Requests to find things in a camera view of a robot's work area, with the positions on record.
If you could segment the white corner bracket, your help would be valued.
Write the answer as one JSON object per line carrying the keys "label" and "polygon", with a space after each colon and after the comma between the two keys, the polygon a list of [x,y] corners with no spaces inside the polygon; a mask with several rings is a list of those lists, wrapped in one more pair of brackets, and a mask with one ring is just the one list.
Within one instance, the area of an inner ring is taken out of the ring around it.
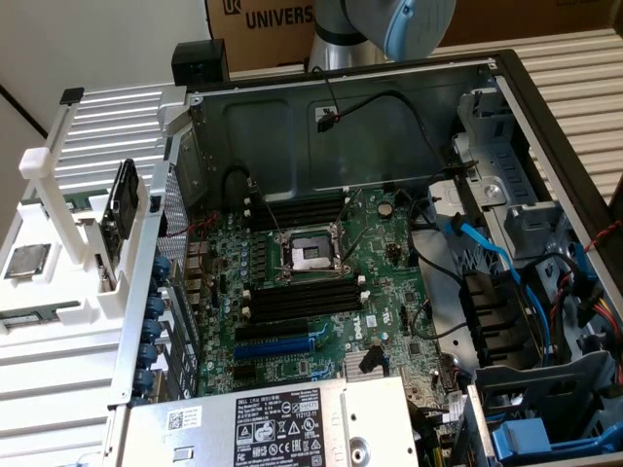
{"label": "white corner bracket", "polygon": [[170,137],[191,121],[187,88],[169,85],[164,87],[157,110],[157,119],[163,137]]}

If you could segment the silver finned heat sink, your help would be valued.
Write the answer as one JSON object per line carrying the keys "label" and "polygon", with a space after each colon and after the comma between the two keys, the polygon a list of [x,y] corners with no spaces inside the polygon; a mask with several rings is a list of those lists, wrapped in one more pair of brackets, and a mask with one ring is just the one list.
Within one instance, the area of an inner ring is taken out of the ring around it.
{"label": "silver finned heat sink", "polygon": [[389,376],[388,359],[379,345],[368,350],[348,353],[343,362],[348,382],[358,382]]}

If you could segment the printed brown cardboard box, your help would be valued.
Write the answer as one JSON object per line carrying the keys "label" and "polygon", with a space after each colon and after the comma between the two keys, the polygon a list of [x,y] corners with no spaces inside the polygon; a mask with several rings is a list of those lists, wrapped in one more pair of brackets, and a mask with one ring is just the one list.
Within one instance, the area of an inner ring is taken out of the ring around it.
{"label": "printed brown cardboard box", "polygon": [[314,37],[314,0],[203,0],[210,35],[233,72],[303,63]]}

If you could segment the long black expansion slot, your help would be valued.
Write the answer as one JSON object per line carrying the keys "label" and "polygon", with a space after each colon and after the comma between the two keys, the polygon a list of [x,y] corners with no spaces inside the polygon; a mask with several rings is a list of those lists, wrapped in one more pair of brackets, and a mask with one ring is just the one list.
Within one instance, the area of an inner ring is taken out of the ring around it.
{"label": "long black expansion slot", "polygon": [[235,342],[266,341],[306,336],[310,331],[307,320],[285,320],[272,323],[248,324],[235,330]]}

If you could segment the graphics card black cooler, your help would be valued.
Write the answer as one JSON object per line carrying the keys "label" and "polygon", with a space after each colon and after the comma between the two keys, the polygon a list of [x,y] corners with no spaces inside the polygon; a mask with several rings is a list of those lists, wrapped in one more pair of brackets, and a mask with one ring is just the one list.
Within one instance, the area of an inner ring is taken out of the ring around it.
{"label": "graphics card black cooler", "polygon": [[123,161],[117,171],[100,221],[85,227],[94,254],[100,289],[112,292],[117,285],[116,267],[123,244],[129,239],[139,203],[139,177],[132,159]]}

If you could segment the white plastic parts rack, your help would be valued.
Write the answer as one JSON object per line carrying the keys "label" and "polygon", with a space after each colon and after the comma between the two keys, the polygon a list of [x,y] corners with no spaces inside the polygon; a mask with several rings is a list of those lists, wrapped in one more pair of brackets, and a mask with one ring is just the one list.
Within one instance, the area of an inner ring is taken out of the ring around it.
{"label": "white plastic parts rack", "polygon": [[[69,301],[80,304],[59,310],[56,322],[11,331],[0,324],[0,356],[15,346],[65,339],[78,331],[110,328],[120,324],[126,314],[139,238],[149,205],[148,190],[136,168],[138,209],[116,267],[116,288],[112,292],[102,292],[85,227],[101,220],[108,198],[91,198],[93,210],[75,214],[68,210],[63,199],[64,194],[94,190],[69,188],[61,179],[61,164],[78,138],[72,128],[82,100],[71,106],[59,104],[45,144],[26,150],[18,165],[19,174],[26,182],[22,198],[36,190],[49,215],[38,204],[21,209],[17,206],[15,221],[0,248],[0,310]],[[51,245],[43,272],[26,279],[6,279],[5,272],[15,249],[40,243]]]}

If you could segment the small black box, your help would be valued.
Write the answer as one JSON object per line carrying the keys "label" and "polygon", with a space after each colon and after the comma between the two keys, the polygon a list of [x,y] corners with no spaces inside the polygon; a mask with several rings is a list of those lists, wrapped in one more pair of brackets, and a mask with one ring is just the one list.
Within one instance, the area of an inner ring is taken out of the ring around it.
{"label": "small black box", "polygon": [[170,65],[174,84],[188,90],[230,81],[223,39],[179,43]]}

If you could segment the long blue expansion slot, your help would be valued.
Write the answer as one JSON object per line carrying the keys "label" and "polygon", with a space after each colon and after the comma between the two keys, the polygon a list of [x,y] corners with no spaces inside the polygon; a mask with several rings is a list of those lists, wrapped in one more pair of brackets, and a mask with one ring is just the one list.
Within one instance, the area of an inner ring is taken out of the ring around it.
{"label": "long blue expansion slot", "polygon": [[235,360],[272,358],[281,355],[310,353],[315,349],[315,338],[299,337],[242,345],[234,349]]}

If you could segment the grey blue drive cage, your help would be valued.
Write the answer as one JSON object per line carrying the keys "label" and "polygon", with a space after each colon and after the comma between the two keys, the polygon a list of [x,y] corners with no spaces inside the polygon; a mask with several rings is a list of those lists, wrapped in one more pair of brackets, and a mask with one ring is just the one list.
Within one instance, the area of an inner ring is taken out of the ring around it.
{"label": "grey blue drive cage", "polygon": [[533,370],[489,367],[469,385],[453,460],[467,467],[623,467],[623,449],[565,460],[502,464],[493,432],[505,421],[540,418],[549,441],[601,435],[623,421],[621,366],[606,351]]}

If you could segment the thin metal locking lever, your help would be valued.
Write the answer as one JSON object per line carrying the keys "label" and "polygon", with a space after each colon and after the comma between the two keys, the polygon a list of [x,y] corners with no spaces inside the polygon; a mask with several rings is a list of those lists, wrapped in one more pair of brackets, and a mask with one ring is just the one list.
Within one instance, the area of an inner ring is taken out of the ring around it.
{"label": "thin metal locking lever", "polygon": [[243,217],[249,229],[254,233],[272,233],[274,241],[279,246],[284,246],[287,240],[285,230],[280,227],[272,205],[252,177],[246,178],[246,190],[247,195],[243,199]]}
{"label": "thin metal locking lever", "polygon": [[335,226],[340,230],[345,227],[345,222],[352,217],[360,216],[365,211],[366,197],[362,189],[358,189],[353,194],[350,194],[346,198],[346,203],[338,218],[335,221]]}

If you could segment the open grey PC case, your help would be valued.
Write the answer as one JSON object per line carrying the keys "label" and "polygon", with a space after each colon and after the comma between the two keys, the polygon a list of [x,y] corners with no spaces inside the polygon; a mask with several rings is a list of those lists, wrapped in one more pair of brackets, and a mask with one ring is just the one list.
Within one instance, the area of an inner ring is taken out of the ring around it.
{"label": "open grey PC case", "polygon": [[[468,180],[473,162],[454,148],[459,98],[496,88],[530,144],[546,190],[568,219],[568,252],[515,262],[481,228],[484,214]],[[511,52],[377,65],[343,72],[315,68],[295,78],[245,80],[188,90],[191,121],[165,137],[153,174],[129,293],[114,386],[105,467],[122,467],[132,409],[202,396],[197,390],[200,327],[185,289],[195,219],[244,208],[246,178],[269,200],[403,194],[417,208],[411,259],[432,301],[438,344],[460,372],[446,409],[427,411],[406,396],[419,467],[467,467],[453,447],[477,371],[561,366],[597,351],[623,378],[623,211],[598,193],[518,57]],[[152,277],[154,258],[171,262]],[[133,389],[150,294],[158,320],[153,388]]]}

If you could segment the grey metal disk bay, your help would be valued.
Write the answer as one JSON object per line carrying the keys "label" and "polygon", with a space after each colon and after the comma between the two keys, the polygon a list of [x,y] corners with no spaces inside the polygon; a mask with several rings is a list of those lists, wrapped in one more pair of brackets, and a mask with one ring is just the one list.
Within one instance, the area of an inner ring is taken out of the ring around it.
{"label": "grey metal disk bay", "polygon": [[567,254],[567,216],[540,179],[502,92],[472,90],[459,98],[457,114],[462,130],[453,144],[462,161],[474,163],[468,180],[484,214],[481,232],[515,262]]}

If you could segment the green motherboard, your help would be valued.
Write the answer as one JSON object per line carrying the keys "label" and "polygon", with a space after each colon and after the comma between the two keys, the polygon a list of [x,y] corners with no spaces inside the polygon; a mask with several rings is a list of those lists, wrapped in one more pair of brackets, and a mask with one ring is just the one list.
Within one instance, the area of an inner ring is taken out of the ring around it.
{"label": "green motherboard", "polygon": [[[254,233],[240,211],[208,212],[193,224],[185,259],[190,305],[200,327],[197,390],[202,396],[259,389],[288,383],[345,378],[348,353],[379,345],[388,359],[389,377],[400,377],[410,401],[427,411],[446,409],[450,392],[460,387],[460,372],[438,344],[420,267],[411,259],[409,229],[417,224],[417,208],[403,194],[363,191],[365,211],[345,222],[343,246],[351,273],[360,286],[363,308],[307,318],[315,338],[310,353],[235,360],[235,330],[252,323],[249,288],[291,283],[275,279],[278,250],[272,233]],[[381,219],[378,205],[390,202],[393,215]],[[231,368],[253,364],[254,381],[234,383]]]}

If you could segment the blue plastic drive carrier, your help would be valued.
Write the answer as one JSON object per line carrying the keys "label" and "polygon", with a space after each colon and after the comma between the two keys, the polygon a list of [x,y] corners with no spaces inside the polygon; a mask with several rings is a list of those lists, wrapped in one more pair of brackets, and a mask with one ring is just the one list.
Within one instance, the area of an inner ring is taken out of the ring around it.
{"label": "blue plastic drive carrier", "polygon": [[493,432],[492,441],[497,460],[509,465],[601,455],[623,449],[623,421],[596,437],[551,443],[540,418],[510,420]]}

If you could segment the CPU socket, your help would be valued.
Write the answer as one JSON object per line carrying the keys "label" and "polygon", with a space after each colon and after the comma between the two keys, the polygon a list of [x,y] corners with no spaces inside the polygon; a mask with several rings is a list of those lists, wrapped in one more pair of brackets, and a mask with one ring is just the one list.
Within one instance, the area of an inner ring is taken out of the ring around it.
{"label": "CPU socket", "polygon": [[351,273],[347,264],[341,222],[276,233],[274,243],[278,262],[273,266],[275,279],[315,281],[341,278]]}

